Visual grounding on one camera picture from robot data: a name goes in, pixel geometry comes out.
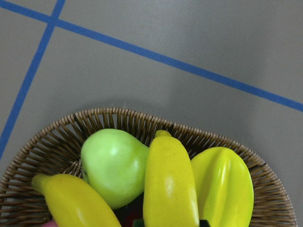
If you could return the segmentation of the pink red apple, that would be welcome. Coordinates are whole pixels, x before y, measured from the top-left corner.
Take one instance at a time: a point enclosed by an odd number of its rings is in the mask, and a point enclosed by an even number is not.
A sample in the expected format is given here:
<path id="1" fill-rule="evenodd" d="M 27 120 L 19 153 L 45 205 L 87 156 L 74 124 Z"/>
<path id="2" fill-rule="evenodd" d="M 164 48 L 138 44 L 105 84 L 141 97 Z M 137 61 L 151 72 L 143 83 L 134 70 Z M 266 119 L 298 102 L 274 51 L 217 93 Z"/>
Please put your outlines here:
<path id="1" fill-rule="evenodd" d="M 58 227 L 55 220 L 48 221 L 42 225 L 42 227 Z"/>

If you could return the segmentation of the yellow banana in basket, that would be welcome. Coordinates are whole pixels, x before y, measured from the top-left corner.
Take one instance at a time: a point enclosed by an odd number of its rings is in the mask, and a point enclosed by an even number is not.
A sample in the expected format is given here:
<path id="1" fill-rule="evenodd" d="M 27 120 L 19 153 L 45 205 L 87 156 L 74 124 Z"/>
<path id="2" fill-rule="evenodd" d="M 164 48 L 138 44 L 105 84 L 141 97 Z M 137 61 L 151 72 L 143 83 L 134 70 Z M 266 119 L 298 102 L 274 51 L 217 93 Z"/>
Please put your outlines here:
<path id="1" fill-rule="evenodd" d="M 119 227 L 105 200 L 84 180 L 68 174 L 38 174 L 32 188 L 41 193 L 60 227 Z"/>
<path id="2" fill-rule="evenodd" d="M 199 215 L 193 170 L 182 143 L 164 130 L 151 142 L 145 171 L 146 227 L 197 227 Z"/>

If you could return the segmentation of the brown wicker basket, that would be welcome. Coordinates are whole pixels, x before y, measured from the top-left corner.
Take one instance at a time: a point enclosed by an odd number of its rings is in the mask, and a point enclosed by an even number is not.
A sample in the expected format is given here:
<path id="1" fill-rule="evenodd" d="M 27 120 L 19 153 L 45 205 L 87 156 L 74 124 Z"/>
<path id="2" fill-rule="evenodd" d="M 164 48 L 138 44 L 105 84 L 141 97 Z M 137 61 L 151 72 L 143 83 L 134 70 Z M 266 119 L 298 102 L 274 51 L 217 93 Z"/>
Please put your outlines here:
<path id="1" fill-rule="evenodd" d="M 289 196 L 269 165 L 254 151 L 230 138 L 123 108 L 94 108 L 67 115 L 33 136 L 15 155 L 0 179 L 0 224 L 39 227 L 51 219 L 42 195 L 31 187 L 37 173 L 82 175 L 80 148 L 103 128 L 124 130 L 149 145 L 157 130 L 168 130 L 190 157 L 207 148 L 234 150 L 246 163 L 254 185 L 252 227 L 295 227 Z"/>

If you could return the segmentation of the green plastic pear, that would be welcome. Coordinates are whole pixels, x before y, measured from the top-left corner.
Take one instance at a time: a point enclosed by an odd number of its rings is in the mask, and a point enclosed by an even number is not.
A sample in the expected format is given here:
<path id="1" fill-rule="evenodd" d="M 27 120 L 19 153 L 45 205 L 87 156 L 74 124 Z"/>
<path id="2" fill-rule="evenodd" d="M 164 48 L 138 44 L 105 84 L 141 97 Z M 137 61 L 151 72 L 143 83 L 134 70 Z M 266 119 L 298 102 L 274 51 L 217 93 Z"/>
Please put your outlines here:
<path id="1" fill-rule="evenodd" d="M 148 146 L 118 129 L 101 129 L 81 148 L 83 179 L 112 209 L 135 200 L 144 191 Z"/>

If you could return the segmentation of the yellow starfruit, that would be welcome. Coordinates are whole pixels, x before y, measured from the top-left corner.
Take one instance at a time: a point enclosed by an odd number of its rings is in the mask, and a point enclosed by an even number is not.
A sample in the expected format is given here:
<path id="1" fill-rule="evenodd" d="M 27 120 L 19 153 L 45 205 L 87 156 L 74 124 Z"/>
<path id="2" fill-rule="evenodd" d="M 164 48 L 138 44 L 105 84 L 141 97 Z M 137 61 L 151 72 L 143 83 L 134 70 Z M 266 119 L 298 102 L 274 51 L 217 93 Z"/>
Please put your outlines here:
<path id="1" fill-rule="evenodd" d="M 248 167 L 233 150 L 206 149 L 191 160 L 200 220 L 211 227 L 247 227 L 254 206 Z"/>

